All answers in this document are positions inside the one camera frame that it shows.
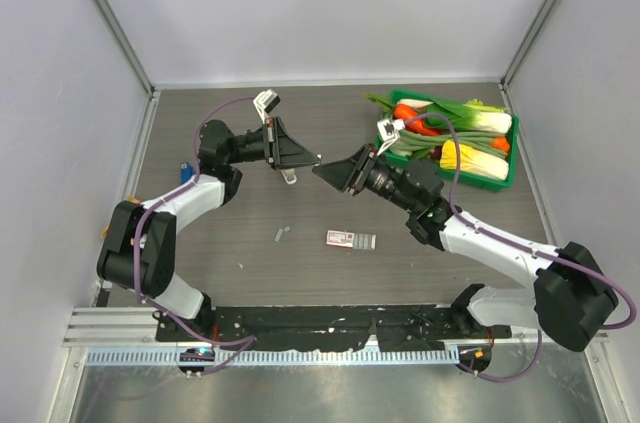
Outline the white red staple box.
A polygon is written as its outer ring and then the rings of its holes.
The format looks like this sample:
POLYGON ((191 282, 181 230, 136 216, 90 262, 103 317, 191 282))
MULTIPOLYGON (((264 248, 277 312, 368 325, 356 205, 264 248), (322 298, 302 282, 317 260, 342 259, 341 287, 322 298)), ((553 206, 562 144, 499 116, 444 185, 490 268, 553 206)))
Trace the white red staple box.
POLYGON ((326 245, 355 250, 374 250, 377 237, 374 234, 328 230, 326 245))

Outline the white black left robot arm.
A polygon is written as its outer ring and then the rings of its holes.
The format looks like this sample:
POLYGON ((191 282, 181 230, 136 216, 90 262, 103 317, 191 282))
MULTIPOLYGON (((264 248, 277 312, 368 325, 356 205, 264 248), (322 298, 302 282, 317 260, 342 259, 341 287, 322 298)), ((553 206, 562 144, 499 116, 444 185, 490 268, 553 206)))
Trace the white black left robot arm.
POLYGON ((236 195, 240 163, 266 162, 276 171, 320 163, 298 143, 279 117, 236 135, 221 120, 203 124, 196 137, 198 170, 178 188, 144 202, 122 201, 114 209, 97 261, 97 275, 137 292, 175 315, 179 331, 200 342, 213 332, 211 298, 176 272, 176 241, 186 226, 236 195))

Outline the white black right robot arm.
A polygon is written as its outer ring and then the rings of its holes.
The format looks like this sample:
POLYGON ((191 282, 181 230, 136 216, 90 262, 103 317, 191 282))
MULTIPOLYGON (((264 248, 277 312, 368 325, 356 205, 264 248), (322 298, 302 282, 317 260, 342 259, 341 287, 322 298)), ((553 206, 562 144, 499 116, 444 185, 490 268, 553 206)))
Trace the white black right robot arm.
POLYGON ((453 329, 462 337, 475 337, 486 327, 518 326, 540 330, 565 349, 581 352, 618 305, 585 247, 537 244, 484 224, 442 196, 444 182, 429 161, 397 168, 364 145, 312 171, 340 192, 369 190, 404 210, 406 226, 419 243, 471 258, 519 283, 517 289, 469 285, 451 305, 453 329))

